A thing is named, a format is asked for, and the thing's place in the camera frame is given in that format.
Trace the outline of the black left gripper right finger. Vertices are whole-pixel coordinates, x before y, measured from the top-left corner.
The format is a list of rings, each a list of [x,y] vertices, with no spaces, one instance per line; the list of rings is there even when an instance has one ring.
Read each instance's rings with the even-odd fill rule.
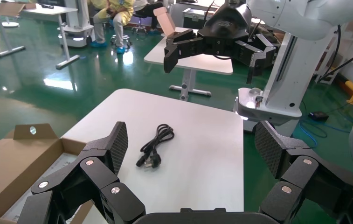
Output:
[[[339,224],[353,224],[353,172],[322,159],[302,140],[280,135],[268,121],[254,127],[255,147],[277,183],[259,211],[289,224],[304,200],[318,204]]]

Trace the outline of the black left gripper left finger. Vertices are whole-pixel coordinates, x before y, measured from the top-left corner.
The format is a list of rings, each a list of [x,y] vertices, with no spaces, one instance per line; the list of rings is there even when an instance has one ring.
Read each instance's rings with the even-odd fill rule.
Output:
[[[126,124],[88,142],[69,165],[35,182],[18,219],[20,224],[64,224],[92,202],[110,224],[132,224],[144,204],[118,178],[128,148]]]

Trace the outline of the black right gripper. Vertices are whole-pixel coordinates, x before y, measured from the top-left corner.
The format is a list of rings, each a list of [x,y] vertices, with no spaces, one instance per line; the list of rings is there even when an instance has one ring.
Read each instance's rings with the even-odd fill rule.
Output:
[[[163,68],[170,73],[179,59],[199,54],[233,57],[247,65],[246,83],[272,66],[277,48],[262,34],[247,41],[252,13],[247,3],[223,4],[205,23],[198,35],[188,29],[166,38]]]

